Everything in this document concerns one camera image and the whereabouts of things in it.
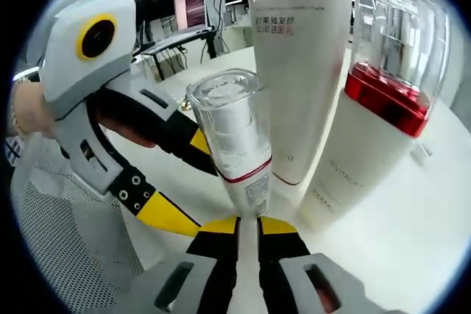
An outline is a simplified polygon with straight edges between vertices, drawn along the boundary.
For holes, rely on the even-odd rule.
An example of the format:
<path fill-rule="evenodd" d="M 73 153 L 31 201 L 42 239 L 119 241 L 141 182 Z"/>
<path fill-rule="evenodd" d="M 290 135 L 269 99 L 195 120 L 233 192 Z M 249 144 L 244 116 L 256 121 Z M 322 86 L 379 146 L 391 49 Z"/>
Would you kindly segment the person's left hand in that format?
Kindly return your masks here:
<path fill-rule="evenodd" d="M 13 126 L 18 134 L 27 136 L 41 133 L 53 138 L 54 119 L 44 99 L 41 82 L 23 81 L 13 90 Z"/>

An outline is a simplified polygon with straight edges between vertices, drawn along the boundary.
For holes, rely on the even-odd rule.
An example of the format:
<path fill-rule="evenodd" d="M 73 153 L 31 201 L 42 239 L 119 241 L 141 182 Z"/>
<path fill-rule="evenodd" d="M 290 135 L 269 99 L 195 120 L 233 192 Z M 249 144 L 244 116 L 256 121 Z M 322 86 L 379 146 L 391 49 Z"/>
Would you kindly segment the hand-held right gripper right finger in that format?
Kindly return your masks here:
<path fill-rule="evenodd" d="M 261 216 L 259 283 L 269 313 L 391 313 L 364 284 L 322 253 L 310 253 L 290 223 Z"/>

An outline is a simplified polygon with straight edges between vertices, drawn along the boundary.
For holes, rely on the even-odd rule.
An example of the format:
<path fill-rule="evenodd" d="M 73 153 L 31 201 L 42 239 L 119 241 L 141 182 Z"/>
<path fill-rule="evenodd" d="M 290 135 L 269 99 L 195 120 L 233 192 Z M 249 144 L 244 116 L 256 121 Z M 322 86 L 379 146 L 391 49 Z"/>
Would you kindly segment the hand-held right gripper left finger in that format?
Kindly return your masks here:
<path fill-rule="evenodd" d="M 125 313 L 226 313 L 237 280 L 241 219 L 211 221 L 186 252 L 157 262 L 124 297 Z"/>

